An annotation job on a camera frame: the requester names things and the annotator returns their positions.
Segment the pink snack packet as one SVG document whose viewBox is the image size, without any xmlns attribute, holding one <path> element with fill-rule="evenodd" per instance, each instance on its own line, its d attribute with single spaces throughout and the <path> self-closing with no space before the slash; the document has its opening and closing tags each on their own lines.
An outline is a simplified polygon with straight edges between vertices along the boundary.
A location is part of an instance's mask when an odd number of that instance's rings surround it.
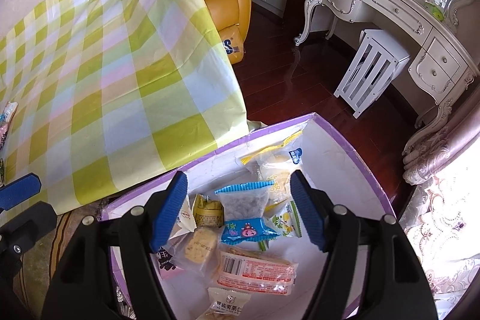
<svg viewBox="0 0 480 320">
<path fill-rule="evenodd" d="M 157 252 L 156 257 L 160 270 L 160 278 L 162 280 L 171 280 L 185 272 L 182 268 L 173 264 L 173 255 L 166 249 L 161 248 L 160 251 Z"/>
</svg>

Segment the square cracker packet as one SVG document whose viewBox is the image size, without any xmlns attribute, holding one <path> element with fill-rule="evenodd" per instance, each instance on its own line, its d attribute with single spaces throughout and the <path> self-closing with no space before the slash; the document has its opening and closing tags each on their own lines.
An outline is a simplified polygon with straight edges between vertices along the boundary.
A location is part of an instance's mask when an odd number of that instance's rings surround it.
<svg viewBox="0 0 480 320">
<path fill-rule="evenodd" d="M 185 271 L 204 275 L 219 243 L 220 230 L 198 227 L 178 245 L 172 263 Z"/>
</svg>

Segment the green white snack packet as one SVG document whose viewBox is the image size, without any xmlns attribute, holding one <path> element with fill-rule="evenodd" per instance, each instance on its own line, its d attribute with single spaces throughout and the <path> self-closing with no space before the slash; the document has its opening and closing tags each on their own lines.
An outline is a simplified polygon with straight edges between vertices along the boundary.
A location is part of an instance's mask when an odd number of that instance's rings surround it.
<svg viewBox="0 0 480 320">
<path fill-rule="evenodd" d="M 273 205 L 264 217 L 266 223 L 281 237 L 302 237 L 302 229 L 298 209 L 292 198 Z"/>
</svg>

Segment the white orange packet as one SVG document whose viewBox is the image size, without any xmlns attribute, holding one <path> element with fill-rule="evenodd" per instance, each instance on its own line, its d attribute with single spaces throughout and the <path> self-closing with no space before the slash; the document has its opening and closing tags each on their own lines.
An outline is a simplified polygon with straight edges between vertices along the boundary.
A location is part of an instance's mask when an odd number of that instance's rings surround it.
<svg viewBox="0 0 480 320">
<path fill-rule="evenodd" d="M 1 113 L 1 118 L 0 118 L 0 149 L 5 144 L 5 141 L 7 139 L 7 133 L 8 129 L 10 127 L 11 121 L 13 120 L 13 117 L 16 113 L 16 110 L 18 108 L 18 103 L 9 101 L 7 102 L 3 112 Z"/>
</svg>

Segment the orange-white wafer snack packet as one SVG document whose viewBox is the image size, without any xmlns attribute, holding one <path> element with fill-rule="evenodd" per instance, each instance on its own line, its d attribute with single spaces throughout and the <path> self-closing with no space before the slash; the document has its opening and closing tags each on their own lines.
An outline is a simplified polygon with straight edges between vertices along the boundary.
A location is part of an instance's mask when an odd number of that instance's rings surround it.
<svg viewBox="0 0 480 320">
<path fill-rule="evenodd" d="M 289 296 L 298 266 L 264 253 L 224 245 L 214 281 L 223 288 L 242 292 Z"/>
</svg>

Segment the blue clear raisin packet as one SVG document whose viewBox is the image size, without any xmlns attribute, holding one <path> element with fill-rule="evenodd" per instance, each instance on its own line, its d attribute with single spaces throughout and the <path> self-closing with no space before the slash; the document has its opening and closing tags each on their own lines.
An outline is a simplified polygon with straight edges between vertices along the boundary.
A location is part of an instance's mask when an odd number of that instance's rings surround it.
<svg viewBox="0 0 480 320">
<path fill-rule="evenodd" d="M 231 184 L 214 192 L 224 210 L 223 244 L 270 241 L 279 236 L 264 219 L 272 185 L 272 180 Z"/>
</svg>

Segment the striped rug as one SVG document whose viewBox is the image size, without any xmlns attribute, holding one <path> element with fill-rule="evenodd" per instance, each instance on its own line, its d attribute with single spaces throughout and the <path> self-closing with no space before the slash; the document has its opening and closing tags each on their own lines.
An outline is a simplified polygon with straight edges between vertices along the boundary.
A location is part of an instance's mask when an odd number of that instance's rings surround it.
<svg viewBox="0 0 480 320">
<path fill-rule="evenodd" d="M 21 257 L 22 268 L 13 279 L 13 292 L 34 319 L 41 317 L 50 280 L 81 219 L 86 215 L 99 219 L 103 206 L 93 202 L 61 214 L 55 229 Z"/>
</svg>

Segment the pink floral curtain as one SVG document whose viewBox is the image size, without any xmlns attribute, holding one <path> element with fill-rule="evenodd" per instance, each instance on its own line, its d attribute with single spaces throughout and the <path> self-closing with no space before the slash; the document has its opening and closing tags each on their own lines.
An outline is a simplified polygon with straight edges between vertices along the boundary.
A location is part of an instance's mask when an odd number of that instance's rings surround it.
<svg viewBox="0 0 480 320">
<path fill-rule="evenodd" d="M 445 319 L 479 272 L 479 91 L 403 161 L 415 189 L 400 225 Z"/>
</svg>

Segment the yellow tin-print packet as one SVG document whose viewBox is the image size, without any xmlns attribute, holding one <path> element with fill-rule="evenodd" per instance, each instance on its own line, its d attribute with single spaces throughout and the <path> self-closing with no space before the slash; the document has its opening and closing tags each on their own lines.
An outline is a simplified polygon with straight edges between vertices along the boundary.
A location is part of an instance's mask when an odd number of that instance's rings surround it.
<svg viewBox="0 0 480 320">
<path fill-rule="evenodd" d="M 193 203 L 193 217 L 198 227 L 220 228 L 224 225 L 224 208 L 220 201 L 197 194 Z"/>
</svg>

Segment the white nut packet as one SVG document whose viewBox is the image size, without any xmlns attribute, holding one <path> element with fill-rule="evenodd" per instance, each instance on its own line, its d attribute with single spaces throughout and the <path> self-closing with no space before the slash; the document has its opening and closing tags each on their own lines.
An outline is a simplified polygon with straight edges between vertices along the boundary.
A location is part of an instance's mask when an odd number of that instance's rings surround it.
<svg viewBox="0 0 480 320">
<path fill-rule="evenodd" d="M 197 320 L 232 320 L 242 313 L 244 305 L 251 295 L 225 288 L 208 288 L 210 305 Z"/>
</svg>

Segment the purple-edged white cardboard box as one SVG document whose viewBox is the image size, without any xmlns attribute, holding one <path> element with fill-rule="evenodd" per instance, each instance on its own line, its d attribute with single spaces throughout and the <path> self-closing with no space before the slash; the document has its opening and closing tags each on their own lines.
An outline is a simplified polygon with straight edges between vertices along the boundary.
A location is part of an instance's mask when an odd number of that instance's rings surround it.
<svg viewBox="0 0 480 320">
<path fill-rule="evenodd" d="M 385 213 L 394 214 L 382 187 L 368 169 L 357 151 L 343 136 L 319 115 L 310 114 L 280 124 L 271 125 L 237 139 L 224 147 L 179 167 L 188 178 L 188 193 L 193 200 L 196 193 L 210 195 L 228 184 L 258 180 L 241 164 L 240 158 L 270 145 L 280 144 L 288 136 L 302 130 L 299 138 L 303 151 L 302 171 L 312 188 L 325 191 L 334 204 L 345 205 L 360 217 L 380 219 Z M 131 208 L 144 205 L 151 194 L 163 191 L 173 173 L 152 179 L 147 184 L 127 193 L 109 204 L 102 212 L 102 220 L 120 218 Z M 243 308 L 239 319 L 301 319 L 317 286 L 326 253 L 313 245 L 302 223 L 302 238 L 281 238 L 270 242 L 270 251 L 283 259 L 298 263 L 295 285 L 289 296 L 253 294 Z M 112 274 L 128 304 L 130 297 L 120 256 L 120 249 L 112 248 Z M 356 310 L 366 268 L 367 248 L 358 251 L 352 289 L 344 317 Z M 195 272 L 160 271 L 160 280 L 177 319 L 196 319 L 210 304 L 208 287 L 214 285 L 217 263 L 210 264 L 205 276 Z"/>
</svg>

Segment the yellow blue bread bag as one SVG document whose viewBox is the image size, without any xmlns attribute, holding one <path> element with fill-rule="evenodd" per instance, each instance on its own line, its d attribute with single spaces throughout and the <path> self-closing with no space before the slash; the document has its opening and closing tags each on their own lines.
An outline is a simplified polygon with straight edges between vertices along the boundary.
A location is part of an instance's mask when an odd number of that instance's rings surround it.
<svg viewBox="0 0 480 320">
<path fill-rule="evenodd" d="M 269 145 L 240 158 L 240 162 L 259 181 L 273 181 L 268 190 L 267 210 L 290 197 L 290 176 L 303 165 L 303 147 L 300 130 L 280 144 Z"/>
</svg>

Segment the green checkered tablecloth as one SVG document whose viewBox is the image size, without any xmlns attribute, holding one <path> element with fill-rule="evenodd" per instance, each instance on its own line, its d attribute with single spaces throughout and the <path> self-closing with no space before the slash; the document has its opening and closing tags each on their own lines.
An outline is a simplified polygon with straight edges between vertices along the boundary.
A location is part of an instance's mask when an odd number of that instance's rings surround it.
<svg viewBox="0 0 480 320">
<path fill-rule="evenodd" d="M 1 40 L 5 179 L 63 214 L 248 132 L 204 0 L 45 0 Z"/>
</svg>

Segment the white slatted stool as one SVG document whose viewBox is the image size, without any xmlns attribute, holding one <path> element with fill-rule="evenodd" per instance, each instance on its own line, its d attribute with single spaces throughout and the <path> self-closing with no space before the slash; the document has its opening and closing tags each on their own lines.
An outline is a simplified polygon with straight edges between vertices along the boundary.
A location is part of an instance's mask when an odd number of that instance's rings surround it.
<svg viewBox="0 0 480 320">
<path fill-rule="evenodd" d="M 410 55 L 399 40 L 382 29 L 365 29 L 360 46 L 334 92 L 360 115 L 382 95 L 407 66 Z"/>
</svg>

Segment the white ornate dressing table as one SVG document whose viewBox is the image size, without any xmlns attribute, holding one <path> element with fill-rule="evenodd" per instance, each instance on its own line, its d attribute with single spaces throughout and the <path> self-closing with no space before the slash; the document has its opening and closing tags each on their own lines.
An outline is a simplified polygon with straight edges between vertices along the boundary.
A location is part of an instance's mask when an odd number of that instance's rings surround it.
<svg viewBox="0 0 480 320">
<path fill-rule="evenodd" d="M 434 99 L 437 114 L 408 140 L 405 154 L 447 124 L 454 103 L 479 77 L 478 66 L 456 37 L 453 9 L 446 11 L 444 21 L 438 21 L 422 0 L 305 0 L 304 30 L 295 44 L 308 38 L 318 6 L 329 8 L 336 19 L 348 23 L 368 22 L 374 15 L 383 15 L 420 46 L 408 72 L 412 81 Z"/>
</svg>

